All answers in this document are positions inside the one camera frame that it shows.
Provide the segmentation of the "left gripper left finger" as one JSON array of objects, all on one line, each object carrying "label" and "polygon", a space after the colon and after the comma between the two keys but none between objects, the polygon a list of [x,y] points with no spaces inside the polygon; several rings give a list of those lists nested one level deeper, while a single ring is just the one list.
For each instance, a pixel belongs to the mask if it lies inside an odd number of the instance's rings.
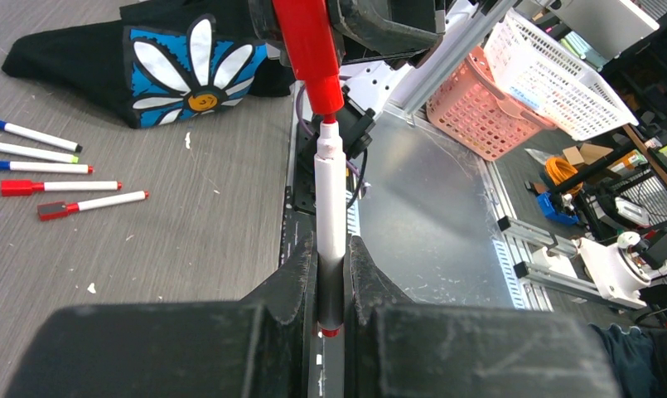
[{"label": "left gripper left finger", "polygon": [[304,397],[316,242],[238,301],[81,305],[38,329],[8,397]]}]

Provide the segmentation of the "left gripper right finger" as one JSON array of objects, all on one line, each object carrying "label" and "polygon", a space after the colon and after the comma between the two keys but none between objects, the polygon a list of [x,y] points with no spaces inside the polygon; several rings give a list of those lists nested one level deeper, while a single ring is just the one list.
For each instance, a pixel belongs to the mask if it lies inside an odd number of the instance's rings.
[{"label": "left gripper right finger", "polygon": [[618,397],[601,343],[550,312],[415,303],[352,236],[347,397]]}]

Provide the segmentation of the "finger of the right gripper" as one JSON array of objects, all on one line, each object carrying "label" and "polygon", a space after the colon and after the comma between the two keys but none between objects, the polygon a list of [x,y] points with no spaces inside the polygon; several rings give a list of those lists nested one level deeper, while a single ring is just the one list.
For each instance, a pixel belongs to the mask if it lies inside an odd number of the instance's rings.
[{"label": "finger of the right gripper", "polygon": [[248,0],[248,5],[257,38],[271,43],[281,42],[281,29],[273,0]]},{"label": "finger of the right gripper", "polygon": [[444,1],[332,0],[327,8],[335,31],[383,56],[429,50],[444,32]]}]

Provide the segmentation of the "red pen cap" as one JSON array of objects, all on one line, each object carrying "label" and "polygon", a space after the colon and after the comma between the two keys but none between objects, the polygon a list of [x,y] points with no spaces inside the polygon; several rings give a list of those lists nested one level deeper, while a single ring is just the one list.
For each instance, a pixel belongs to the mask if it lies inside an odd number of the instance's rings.
[{"label": "red pen cap", "polygon": [[36,211],[41,221],[52,221],[79,212],[80,206],[78,203],[56,201],[38,205]]},{"label": "red pen cap", "polygon": [[43,182],[19,179],[0,181],[0,193],[3,197],[27,197],[45,190]]},{"label": "red pen cap", "polygon": [[293,73],[304,83],[312,111],[324,122],[334,122],[344,100],[326,2],[275,0],[273,7]]}]

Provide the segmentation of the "green white pen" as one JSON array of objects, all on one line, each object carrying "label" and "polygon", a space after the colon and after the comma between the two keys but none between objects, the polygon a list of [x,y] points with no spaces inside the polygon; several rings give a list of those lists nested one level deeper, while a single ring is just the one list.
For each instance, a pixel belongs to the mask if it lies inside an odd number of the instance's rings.
[{"label": "green white pen", "polygon": [[79,158],[69,153],[58,153],[44,149],[14,145],[10,143],[0,143],[0,153],[14,154],[58,163],[79,163]]}]

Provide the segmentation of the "blue capped white pen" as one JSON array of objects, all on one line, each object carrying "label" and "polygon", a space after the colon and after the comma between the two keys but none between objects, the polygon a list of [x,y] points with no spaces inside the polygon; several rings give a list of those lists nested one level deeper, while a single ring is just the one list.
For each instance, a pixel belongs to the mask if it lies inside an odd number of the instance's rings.
[{"label": "blue capped white pen", "polygon": [[7,133],[15,134],[23,138],[29,138],[31,140],[40,143],[45,143],[56,148],[69,150],[72,153],[81,153],[83,150],[83,147],[76,142],[56,137],[53,135],[49,135],[48,133],[43,133],[35,129],[29,129],[16,124],[12,124],[1,119],[0,119],[0,130]]}]

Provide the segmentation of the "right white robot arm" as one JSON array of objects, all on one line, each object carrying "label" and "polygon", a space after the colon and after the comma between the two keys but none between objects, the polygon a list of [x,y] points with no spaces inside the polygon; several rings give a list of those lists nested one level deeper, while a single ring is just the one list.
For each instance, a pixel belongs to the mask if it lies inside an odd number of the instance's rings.
[{"label": "right white robot arm", "polygon": [[366,148],[370,106],[339,86],[346,64],[381,61],[392,70],[419,67],[438,52],[449,1],[236,1],[232,18],[240,35],[281,51],[285,66],[307,89],[314,113],[323,119],[356,106],[358,122],[343,121],[348,157]]}]

